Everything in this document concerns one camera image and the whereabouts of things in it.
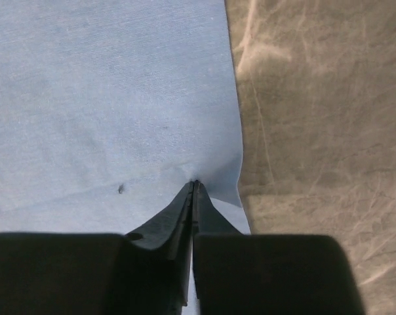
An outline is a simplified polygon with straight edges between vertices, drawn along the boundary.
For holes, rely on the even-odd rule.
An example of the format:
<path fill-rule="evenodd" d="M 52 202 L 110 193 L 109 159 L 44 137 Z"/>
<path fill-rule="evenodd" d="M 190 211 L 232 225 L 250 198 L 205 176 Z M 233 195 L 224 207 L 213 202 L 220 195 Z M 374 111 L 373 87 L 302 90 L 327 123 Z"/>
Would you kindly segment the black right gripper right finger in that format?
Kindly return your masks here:
<path fill-rule="evenodd" d="M 318 234 L 242 234 L 195 182 L 193 275 L 201 314 L 364 314 L 347 256 Z"/>

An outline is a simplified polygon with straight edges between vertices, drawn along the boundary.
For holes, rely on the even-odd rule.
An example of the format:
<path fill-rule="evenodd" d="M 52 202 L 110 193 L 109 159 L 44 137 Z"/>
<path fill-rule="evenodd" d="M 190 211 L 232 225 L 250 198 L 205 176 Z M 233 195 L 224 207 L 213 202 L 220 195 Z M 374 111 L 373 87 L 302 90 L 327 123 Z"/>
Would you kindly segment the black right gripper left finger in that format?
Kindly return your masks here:
<path fill-rule="evenodd" d="M 0 314 L 180 314 L 193 189 L 125 235 L 0 233 Z"/>

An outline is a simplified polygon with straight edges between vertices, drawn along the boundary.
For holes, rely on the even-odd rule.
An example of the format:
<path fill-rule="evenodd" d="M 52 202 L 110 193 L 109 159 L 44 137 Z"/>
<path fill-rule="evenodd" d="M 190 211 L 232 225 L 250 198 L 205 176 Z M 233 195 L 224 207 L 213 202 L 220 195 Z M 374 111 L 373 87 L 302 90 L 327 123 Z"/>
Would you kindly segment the light blue long sleeve shirt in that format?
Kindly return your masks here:
<path fill-rule="evenodd" d="M 0 1 L 0 233 L 125 235 L 202 183 L 242 234 L 223 1 Z"/>

